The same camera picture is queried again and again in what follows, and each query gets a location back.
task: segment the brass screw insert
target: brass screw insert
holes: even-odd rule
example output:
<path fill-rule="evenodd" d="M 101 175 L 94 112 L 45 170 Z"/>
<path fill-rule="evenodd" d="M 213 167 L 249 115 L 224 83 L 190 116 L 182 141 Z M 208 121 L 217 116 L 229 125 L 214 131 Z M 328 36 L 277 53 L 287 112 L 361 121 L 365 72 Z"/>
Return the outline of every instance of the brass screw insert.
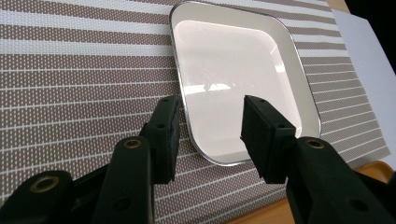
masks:
<path fill-rule="evenodd" d="M 46 175 L 37 179 L 35 183 L 30 187 L 30 191 L 33 193 L 42 193 L 55 188 L 59 183 L 59 177 L 56 175 Z"/>
<path fill-rule="evenodd" d="M 305 140 L 305 143 L 312 148 L 317 148 L 317 149 L 324 148 L 324 144 L 322 142 L 318 141 L 317 139 L 313 139 L 313 138 L 307 139 L 307 140 Z"/>
<path fill-rule="evenodd" d="M 142 141 L 139 139 L 129 139 L 123 144 L 126 148 L 137 148 L 140 147 L 140 145 L 142 145 Z"/>

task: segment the white surface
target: white surface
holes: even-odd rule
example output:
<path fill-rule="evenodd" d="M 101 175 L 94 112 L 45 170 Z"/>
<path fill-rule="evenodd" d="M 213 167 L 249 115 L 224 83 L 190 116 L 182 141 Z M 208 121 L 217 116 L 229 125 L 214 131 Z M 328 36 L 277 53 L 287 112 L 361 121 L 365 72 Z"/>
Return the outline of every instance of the white surface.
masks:
<path fill-rule="evenodd" d="M 191 139 L 210 161 L 231 165 L 250 159 L 240 139 L 247 94 L 270 102 L 297 128 L 297 137 L 318 136 L 318 112 L 281 22 L 226 7 L 183 4 L 172 23 Z"/>
<path fill-rule="evenodd" d="M 381 161 L 396 170 L 396 76 L 370 23 L 333 11 L 353 66 L 369 98 L 391 152 Z"/>

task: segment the striped placemat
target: striped placemat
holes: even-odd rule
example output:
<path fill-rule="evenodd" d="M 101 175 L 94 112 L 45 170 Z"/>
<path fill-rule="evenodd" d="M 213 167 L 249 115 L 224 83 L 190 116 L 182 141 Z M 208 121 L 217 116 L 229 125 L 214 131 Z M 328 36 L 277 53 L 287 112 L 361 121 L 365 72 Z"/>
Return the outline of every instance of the striped placemat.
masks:
<path fill-rule="evenodd" d="M 78 178 L 137 135 L 157 101 L 179 94 L 168 15 L 177 0 L 0 3 L 0 204 L 26 178 Z M 325 1 L 219 0 L 279 18 L 301 56 L 329 141 L 351 167 L 389 150 Z M 285 197 L 252 163 L 220 167 L 191 144 L 186 122 L 176 181 L 156 187 L 158 223 L 219 223 Z"/>

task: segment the white ceramic dish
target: white ceramic dish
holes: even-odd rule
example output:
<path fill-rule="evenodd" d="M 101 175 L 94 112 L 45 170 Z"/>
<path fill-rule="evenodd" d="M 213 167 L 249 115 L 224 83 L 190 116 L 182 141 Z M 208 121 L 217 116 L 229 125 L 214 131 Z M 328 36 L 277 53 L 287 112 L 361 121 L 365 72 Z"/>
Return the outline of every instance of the white ceramic dish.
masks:
<path fill-rule="evenodd" d="M 243 101 L 270 102 L 296 128 L 320 133 L 318 111 L 297 49 L 276 18 L 230 7 L 182 2 L 170 25 L 189 134 L 218 165 L 250 161 L 240 140 Z"/>

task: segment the white stripe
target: white stripe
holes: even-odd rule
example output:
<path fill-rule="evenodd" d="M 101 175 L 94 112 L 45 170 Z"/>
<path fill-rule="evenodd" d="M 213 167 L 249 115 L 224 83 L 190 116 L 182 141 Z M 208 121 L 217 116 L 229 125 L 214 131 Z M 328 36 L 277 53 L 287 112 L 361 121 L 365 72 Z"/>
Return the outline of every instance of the white stripe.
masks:
<path fill-rule="evenodd" d="M 82 104 L 96 104 L 96 103 L 107 103 L 107 102 L 118 102 L 118 101 L 145 100 L 145 99 L 162 98 L 165 96 L 168 96 L 168 95 L 108 99 L 108 100 L 94 100 L 94 101 L 63 102 L 63 103 L 45 104 L 45 105 L 18 105 L 18 106 L 11 106 L 11 107 L 0 107 L 0 111 L 13 110 L 13 109 L 24 109 L 24 108 L 35 108 L 35 107 L 48 107 L 48 106 L 56 106 L 56 105 L 82 105 Z"/>
<path fill-rule="evenodd" d="M 186 193 L 186 192 L 189 192 L 189 191 L 192 191 L 192 190 L 200 189 L 200 188 L 203 188 L 203 187 L 212 185 L 212 184 L 216 184 L 216 183 L 219 183 L 219 182 L 221 182 L 221 181 L 223 181 L 223 180 L 231 179 L 231 178 L 236 177 L 236 176 L 239 176 L 239 175 L 244 175 L 244 174 L 247 174 L 247 173 L 252 172 L 252 171 L 256 171 L 256 168 L 250 169 L 250 170 L 246 170 L 246 171 L 241 172 L 241 173 L 236 173 L 236 174 L 234 174 L 234 175 L 227 175 L 226 177 L 223 177 L 223 178 L 214 180 L 214 181 L 212 181 L 212 182 L 207 182 L 207 183 L 205 183 L 205 184 L 203 184 L 203 185 L 194 186 L 194 187 L 191 188 L 191 189 L 184 189 L 184 190 L 182 190 L 182 191 L 174 192 L 174 193 L 171 193 L 171 194 L 168 194 L 168 195 L 165 195 L 165 196 L 156 198 L 156 199 L 155 199 L 155 202 L 158 202 L 158 201 L 161 201 L 161 200 L 170 198 L 170 197 L 174 197 L 174 196 L 177 196 L 177 195 L 179 195 L 179 194 Z"/>
<path fill-rule="evenodd" d="M 170 81 L 148 81 L 148 82 L 123 82 L 123 83 L 97 83 L 97 84 L 81 84 L 81 85 L 62 85 L 62 86 L 32 86 L 32 87 L 14 87 L 3 88 L 0 91 L 29 91 L 44 89 L 61 89 L 61 88 L 84 88 L 84 87 L 107 87 L 107 86 L 132 86 L 132 85 L 148 85 L 148 84 L 167 84 L 176 83 L 177 80 Z"/>
<path fill-rule="evenodd" d="M 307 73 L 307 75 L 309 76 L 326 76 L 326 75 L 331 75 L 331 74 L 343 74 L 343 73 L 355 73 L 355 71 L 342 71 L 342 72 L 325 72 L 325 73 Z"/>
<path fill-rule="evenodd" d="M 339 65 L 352 65 L 352 63 L 311 63 L 311 64 L 304 64 L 304 67 L 339 66 Z M 332 72 L 325 74 L 334 74 L 334 73 L 337 74 L 337 73 L 346 73 L 346 72 Z"/>
<path fill-rule="evenodd" d="M 350 129 L 350 128 L 353 128 L 353 127 L 356 127 L 356 126 L 360 126 L 360 125 L 362 125 L 362 124 L 366 124 L 366 123 L 373 122 L 373 121 L 376 121 L 376 119 L 366 120 L 366 121 L 364 121 L 364 122 L 362 122 L 362 123 L 358 123 L 358 124 L 354 124 L 354 125 L 349 125 L 349 126 L 347 126 L 347 127 L 341 128 L 341 129 L 337 129 L 337 130 L 330 131 L 330 132 L 328 132 L 328 133 L 322 133 L 320 136 L 327 135 L 327 134 L 329 134 L 329 133 L 337 133 L 337 132 L 343 131 L 343 130 L 345 130 L 345 129 Z"/>
<path fill-rule="evenodd" d="M 172 6 L 123 0 L 45 0 L 47 2 L 66 3 L 84 7 L 99 7 L 121 11 L 143 12 L 151 14 L 169 15 Z"/>
<path fill-rule="evenodd" d="M 0 39 L 3 54 L 173 56 L 172 46 Z"/>
<path fill-rule="evenodd" d="M 256 8 L 265 8 L 269 10 L 275 11 L 282 11 L 282 12 L 289 12 L 289 13 L 300 13 L 300 14 L 307 14 L 313 16 L 320 16 L 320 17 L 327 17 L 327 18 L 334 18 L 332 12 L 317 10 L 313 8 L 307 7 L 292 7 L 292 6 L 285 6 L 280 4 L 273 4 L 273 3 L 266 3 L 266 2 L 259 2 L 259 1 L 250 1 L 250 0 L 207 0 L 208 2 L 215 3 L 215 4 L 227 4 L 227 5 L 234 5 L 240 7 L 256 7 Z"/>
<path fill-rule="evenodd" d="M 321 30 L 339 31 L 336 24 L 329 24 L 319 21 L 294 21 L 278 18 L 283 24 L 289 27 L 297 28 L 318 28 Z"/>
<path fill-rule="evenodd" d="M 344 44 L 343 37 L 327 35 L 292 35 L 295 42 Z"/>
<path fill-rule="evenodd" d="M 312 93 L 319 94 L 319 93 L 335 92 L 335 91 L 349 91 L 349 90 L 362 89 L 362 88 L 363 88 L 362 86 L 359 86 L 359 87 L 351 87 L 351 88 L 344 88 L 344 89 L 337 89 L 337 90 L 330 90 L 330 91 L 313 91 Z"/>
<path fill-rule="evenodd" d="M 122 32 L 151 35 L 170 35 L 165 24 L 147 24 L 129 21 L 105 21 L 80 17 L 36 14 L 0 10 L 0 21 L 5 25 L 37 26 L 105 32 Z"/>
<path fill-rule="evenodd" d="M 350 119 L 350 118 L 353 118 L 353 117 L 357 117 L 357 116 L 364 115 L 364 114 L 368 114 L 368 113 L 372 113 L 372 112 L 373 112 L 373 110 L 370 110 L 370 111 L 366 111 L 366 112 L 363 112 L 363 113 L 359 113 L 359 114 L 355 114 L 355 115 L 351 115 L 351 116 L 342 117 L 342 118 L 339 118 L 339 119 L 331 119 L 331 120 L 327 120 L 327 121 L 324 121 L 324 122 L 322 121 L 321 123 L 322 123 L 322 124 L 325 124 L 325 123 L 335 122 L 335 121 L 341 120 L 341 119 Z"/>
<path fill-rule="evenodd" d="M 5 200 L 5 199 L 8 198 L 9 196 L 11 196 L 10 193 L 9 193 L 9 194 L 2 194 L 2 195 L 0 196 L 0 199 L 1 199 L 1 200 Z"/>
<path fill-rule="evenodd" d="M 201 167 L 201 168 L 198 168 L 198 169 L 189 170 L 189 171 L 186 171 L 186 172 L 183 172 L 183 173 L 176 173 L 175 176 L 188 175 L 188 174 L 191 174 L 191 173 L 194 173 L 194 172 L 198 172 L 198 171 L 203 171 L 203 170 L 209 169 L 209 168 L 214 167 L 214 166 L 217 166 L 217 165 L 216 164 L 210 164 L 208 166 L 204 166 L 204 167 Z"/>
<path fill-rule="evenodd" d="M 341 100 L 347 100 L 347 99 L 358 98 L 358 97 L 362 97 L 362 96 L 366 96 L 366 94 L 356 95 L 356 96 L 348 96 L 348 97 L 337 98 L 337 99 L 326 100 L 326 101 L 316 101 L 316 103 L 317 103 L 317 104 L 323 104 L 323 103 L 329 103 L 329 102 L 334 102 L 334 101 L 341 101 Z"/>
<path fill-rule="evenodd" d="M 317 84 L 328 84 L 328 83 L 346 82 L 346 81 L 353 81 L 353 80 L 359 80 L 359 79 L 358 79 L 358 78 L 351 78 L 351 79 L 335 80 L 335 81 L 310 82 L 309 84 L 311 84 L 311 85 L 317 85 Z"/>
<path fill-rule="evenodd" d="M 111 152 L 104 152 L 104 153 L 100 153 L 100 154 L 93 154 L 93 155 L 89 155 L 89 156 L 76 157 L 76 158 L 66 159 L 66 160 L 61 160 L 61 161 L 52 161 L 52 162 L 46 162 L 46 163 L 41 163 L 41 164 L 32 165 L 32 166 L 25 166 L 25 167 L 13 169 L 13 170 L 2 171 L 2 172 L 0 172 L 0 175 L 9 175 L 9 174 L 16 173 L 16 172 L 19 172 L 19 171 L 31 170 L 31 169 L 35 169 L 35 168 L 39 168 L 39 167 L 55 165 L 55 164 L 64 163 L 64 162 L 81 161 L 81 160 L 91 159 L 91 158 L 95 158 L 95 157 L 103 157 L 103 156 L 110 155 L 112 153 L 113 153 L 112 151 Z"/>
<path fill-rule="evenodd" d="M 40 69 L 14 69 L 0 70 L 0 72 L 62 72 L 62 71 L 133 71 L 133 70 L 176 70 L 175 67 L 159 68 L 40 68 Z"/>
<path fill-rule="evenodd" d="M 265 202 L 266 202 L 266 201 L 267 201 L 267 200 L 265 200 L 266 198 L 269 198 L 269 197 L 271 197 L 271 196 L 273 196 L 273 195 L 275 195 L 275 194 L 278 194 L 278 193 L 280 193 L 280 192 L 282 192 L 282 191 L 285 191 L 285 188 L 277 189 L 277 190 L 275 190 L 274 192 L 271 192 L 271 193 L 269 193 L 269 194 L 265 194 L 264 196 L 259 197 L 258 199 L 253 200 L 253 201 L 251 201 L 251 202 L 249 202 L 249 203 L 244 203 L 243 205 L 241 205 L 241 206 L 239 206 L 239 207 L 236 207 L 236 208 L 231 209 L 231 210 L 227 210 L 227 212 L 223 212 L 223 213 L 221 213 L 221 215 L 218 215 L 218 216 L 216 216 L 216 217 L 212 217 L 212 218 L 210 218 L 210 219 L 208 219 L 208 220 L 202 222 L 201 224 L 209 223 L 209 222 L 211 222 L 211 221 L 213 221 L 213 220 L 215 220 L 215 219 L 217 219 L 217 218 L 219 218 L 219 217 L 224 217 L 224 216 L 226 216 L 226 215 L 228 215 L 228 214 L 230 214 L 230 213 L 232 213 L 232 212 L 234 212 L 234 211 L 239 211 L 239 210 L 241 210 L 242 208 L 247 207 L 247 206 L 249 206 L 249 205 L 251 205 L 251 204 L 257 203 L 257 202 L 259 202 L 259 201 L 265 201 Z"/>
<path fill-rule="evenodd" d="M 179 139 L 179 142 L 182 142 L 182 141 L 189 141 L 189 140 L 190 140 L 189 137 L 187 137 L 187 138 L 180 138 L 180 139 Z"/>
<path fill-rule="evenodd" d="M 176 215 L 181 214 L 181 213 L 185 213 L 185 212 L 187 212 L 187 211 L 193 210 L 193 209 L 195 209 L 195 208 L 197 208 L 197 207 L 200 207 L 200 206 L 202 206 L 202 205 L 205 205 L 205 204 L 208 204 L 208 203 L 213 203 L 213 202 L 215 202 L 215 201 L 218 201 L 218 200 L 223 199 L 223 198 L 225 198 L 225 197 L 228 197 L 228 196 L 230 196 L 230 195 L 236 194 L 236 193 L 241 192 L 241 191 L 243 191 L 243 190 L 252 189 L 252 188 L 254 188 L 254 187 L 256 187 L 256 186 L 264 185 L 264 184 L 265 184 L 265 183 L 264 183 L 263 181 L 260 181 L 260 182 L 258 182 L 258 183 L 249 185 L 249 186 L 247 186 L 247 187 L 244 187 L 244 188 L 241 188 L 241 189 L 237 189 L 237 190 L 235 190 L 235 191 L 228 192 L 228 193 L 223 194 L 223 195 L 221 195 L 221 196 L 219 196 L 219 197 L 217 197 L 217 198 L 204 201 L 203 203 L 198 203 L 198 204 L 195 204 L 195 205 L 193 205 L 193 206 L 191 206 L 191 207 L 184 208 L 184 209 L 178 210 L 178 211 L 176 211 L 176 212 L 174 212 L 174 213 L 168 214 L 168 215 L 166 215 L 166 216 L 159 217 L 158 219 L 156 219 L 156 221 L 161 221 L 161 220 L 163 220 L 163 219 L 166 219 L 166 218 L 169 218 L 169 217 L 173 217 L 173 216 L 176 216 Z"/>
<path fill-rule="evenodd" d="M 346 49 L 298 49 L 300 57 L 349 57 Z"/>
<path fill-rule="evenodd" d="M 364 142 L 364 143 L 358 144 L 358 145 L 356 145 L 356 146 L 347 148 L 347 149 L 345 149 L 345 150 L 339 151 L 338 153 L 340 153 L 340 154 L 345 153 L 345 152 L 347 152 L 347 151 L 352 150 L 353 148 L 361 147 L 361 146 L 363 146 L 363 145 L 372 143 L 372 142 L 374 142 L 374 141 L 376 141 L 376 140 L 378 140 L 378 139 L 381 139 L 381 138 L 383 138 L 383 137 L 381 136 L 381 137 L 377 137 L 377 138 L 375 138 L 375 139 L 371 139 L 371 140 L 369 140 L 369 141 L 367 141 L 367 142 Z"/>
<path fill-rule="evenodd" d="M 358 137 L 358 136 L 361 136 L 361 135 L 364 135 L 364 134 L 366 134 L 366 133 L 370 133 L 370 132 L 373 132 L 373 131 L 376 131 L 376 130 L 379 130 L 379 128 L 372 129 L 372 130 L 366 131 L 366 132 L 364 132 L 364 133 L 358 133 L 358 134 L 349 136 L 349 137 L 347 137 L 347 138 L 343 138 L 343 139 L 337 140 L 337 141 L 335 141 L 335 142 L 332 142 L 332 145 L 334 145 L 334 144 L 336 144 L 336 143 L 339 143 L 339 142 L 344 142 L 344 141 L 346 141 L 346 140 L 348 140 L 348 139 L 351 139 L 351 138 L 354 138 L 354 137 Z"/>
<path fill-rule="evenodd" d="M 52 125 L 67 124 L 67 123 L 86 122 L 86 121 L 101 120 L 101 119 L 128 118 L 128 117 L 132 117 L 132 116 L 142 116 L 142 115 L 150 115 L 150 114 L 152 114 L 152 112 L 142 112 L 142 113 L 107 116 L 107 117 L 90 118 L 90 119 L 60 120 L 60 121 L 48 122 L 48 123 L 36 123 L 36 124 L 29 124 L 29 125 L 22 125 L 22 126 L 5 127 L 5 128 L 0 128 L 0 131 L 11 131 L 11 130 L 17 130 L 17 129 L 35 128 L 35 127 L 41 127 L 41 126 L 52 126 Z"/>
<path fill-rule="evenodd" d="M 309 3 L 309 4 L 314 4 L 314 5 L 318 5 L 318 6 L 324 6 L 324 7 L 328 7 L 329 4 L 327 4 L 326 1 L 312 1 L 312 0 L 294 0 L 296 2 L 303 2 L 303 3 Z"/>
<path fill-rule="evenodd" d="M 370 153 L 377 152 L 379 149 L 382 149 L 382 148 L 384 148 L 384 147 L 387 147 L 387 146 L 383 146 L 383 147 L 379 147 L 379 148 L 377 148 L 377 149 L 371 150 L 371 151 L 366 152 L 366 153 L 364 153 L 364 154 L 361 154 L 361 155 L 359 155 L 359 157 L 355 157 L 355 158 L 353 158 L 352 160 L 349 160 L 349 161 L 347 161 L 347 162 L 351 162 L 351 161 L 354 161 L 354 160 L 359 159 L 359 158 L 361 158 L 361 157 L 367 156 L 367 155 L 370 154 Z"/>
<path fill-rule="evenodd" d="M 349 105 L 349 106 L 331 109 L 331 110 L 324 110 L 324 111 L 320 111 L 320 114 L 330 113 L 330 112 L 337 111 L 337 110 L 348 109 L 348 108 L 352 108 L 352 107 L 356 107 L 356 106 L 360 106 L 360 105 L 369 105 L 369 104 L 370 103 L 364 103 L 364 104 L 359 104 L 359 105 Z"/>
<path fill-rule="evenodd" d="M 77 141 L 82 141 L 82 140 L 91 140 L 91 139 L 95 139 L 95 138 L 124 135 L 124 134 L 134 134 L 134 133 L 139 133 L 139 132 L 140 132 L 140 130 L 132 130 L 132 131 L 121 132 L 121 133 L 106 133 L 106 134 L 93 135 L 93 136 L 80 137 L 80 138 L 70 138 L 70 139 L 64 139 L 64 140 L 59 140 L 59 141 L 54 141 L 54 142 L 34 144 L 34 145 L 29 145 L 29 146 L 2 148 L 2 152 L 24 149 L 24 148 L 34 149 L 35 147 L 44 147 L 44 146 L 57 145 L 57 144 L 63 144 L 63 143 L 69 143 L 69 142 L 77 142 Z"/>
<path fill-rule="evenodd" d="M 199 155 L 199 153 L 198 152 L 192 152 L 192 153 L 184 154 L 184 155 L 181 155 L 181 156 L 177 156 L 177 159 L 178 160 L 179 159 L 184 159 L 184 158 L 187 158 L 187 157 L 190 157 L 190 156 L 196 156 L 196 155 Z"/>

